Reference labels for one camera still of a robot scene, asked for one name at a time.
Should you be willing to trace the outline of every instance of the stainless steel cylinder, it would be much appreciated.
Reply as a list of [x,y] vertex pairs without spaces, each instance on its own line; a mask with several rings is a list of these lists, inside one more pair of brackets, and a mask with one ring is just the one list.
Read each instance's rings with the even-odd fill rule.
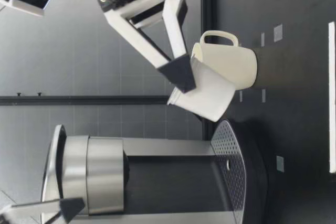
[[122,139],[67,137],[62,167],[64,197],[82,197],[86,203],[80,214],[123,211]]
[[87,150],[89,136],[67,137],[62,169],[64,198],[83,198],[85,204],[80,215],[88,215],[87,197]]
[[87,155],[89,214],[123,211],[123,188],[122,140],[89,138]]

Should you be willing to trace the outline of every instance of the white sticker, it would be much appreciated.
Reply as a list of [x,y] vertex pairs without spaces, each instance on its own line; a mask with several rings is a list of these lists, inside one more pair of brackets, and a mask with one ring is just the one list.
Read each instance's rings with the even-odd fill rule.
[[261,91],[261,101],[262,101],[262,103],[266,102],[266,89],[263,89]]
[[283,157],[277,156],[277,170],[279,172],[285,172],[285,159]]
[[261,34],[261,47],[265,46],[265,33]]
[[283,26],[282,24],[274,28],[274,42],[278,42],[283,38]]
[[243,91],[239,91],[239,102],[243,102]]

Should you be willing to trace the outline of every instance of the white marker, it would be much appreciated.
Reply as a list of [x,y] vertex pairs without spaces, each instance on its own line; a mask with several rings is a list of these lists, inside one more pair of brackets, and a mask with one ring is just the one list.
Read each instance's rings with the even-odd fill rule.
[[277,156],[277,170],[279,172],[285,172],[285,159],[283,157]]
[[279,26],[276,26],[274,28],[274,42],[278,42],[280,40],[282,40],[283,38],[283,35],[284,35],[284,31],[283,31],[283,25],[279,25]]
[[335,22],[329,23],[329,144],[330,173],[336,173],[336,83],[335,83]]
[[261,47],[265,46],[265,33],[261,34]]
[[261,101],[262,103],[266,102],[266,89],[262,89],[261,91]]
[[239,102],[243,102],[243,91],[239,91]]

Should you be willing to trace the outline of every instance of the white mug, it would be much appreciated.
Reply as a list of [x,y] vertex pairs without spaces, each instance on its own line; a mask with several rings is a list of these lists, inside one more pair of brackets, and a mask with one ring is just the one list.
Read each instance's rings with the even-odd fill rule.
[[[206,36],[227,38],[233,46],[206,43]],[[255,53],[239,47],[238,38],[225,31],[206,31],[200,42],[194,45],[192,57],[232,82],[236,90],[250,88],[256,81],[258,65]]]

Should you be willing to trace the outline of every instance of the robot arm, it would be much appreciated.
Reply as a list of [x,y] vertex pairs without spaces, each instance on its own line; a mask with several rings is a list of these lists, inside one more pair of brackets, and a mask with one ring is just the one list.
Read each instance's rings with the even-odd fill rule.
[[[43,16],[50,0],[0,0],[0,3]],[[180,14],[185,0],[98,0],[108,21],[146,60],[182,92],[196,88],[184,42]],[[174,59],[170,59],[142,29],[164,21]]]
[[46,224],[68,224],[84,206],[84,201],[81,198],[7,206],[0,211],[0,224],[14,224],[18,219],[50,212],[55,215]]

